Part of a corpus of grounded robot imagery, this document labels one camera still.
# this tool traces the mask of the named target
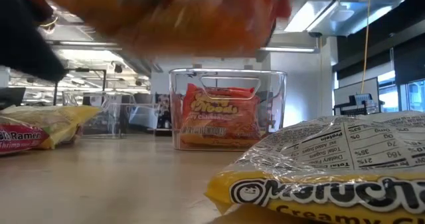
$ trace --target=cup noodles package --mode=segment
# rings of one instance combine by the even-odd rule
[[[89,106],[10,107],[0,111],[0,154],[30,148],[54,149],[74,138],[81,124],[99,112]]]
[[[206,195],[222,212],[253,204],[326,223],[425,224],[425,114],[281,129],[214,176]]]
[[[187,87],[179,149],[246,150],[260,140],[254,88]]]
[[[136,55],[255,56],[289,0],[52,0]]]

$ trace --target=yellow ramen package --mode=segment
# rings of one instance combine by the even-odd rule
[[[47,136],[37,148],[54,149],[55,145],[71,140],[79,125],[100,111],[90,106],[10,107],[0,116],[40,128]]]
[[[253,204],[326,223],[425,224],[425,114],[284,128],[214,176],[206,195],[222,213]]]

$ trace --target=nutrition facts label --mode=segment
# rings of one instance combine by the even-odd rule
[[[425,165],[425,114],[373,122],[324,118],[283,129],[254,147],[262,165],[388,169]]]

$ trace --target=desk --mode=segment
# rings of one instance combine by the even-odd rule
[[[176,151],[146,135],[2,157],[0,223],[309,223],[259,207],[220,216],[203,193],[240,154]]]

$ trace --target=clear plastic bin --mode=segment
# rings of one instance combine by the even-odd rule
[[[284,72],[180,68],[170,84],[178,150],[247,150],[283,128]]]
[[[126,138],[152,135],[158,122],[158,105],[137,104],[125,92],[64,92],[63,105],[91,105],[102,109],[82,127],[83,138]]]

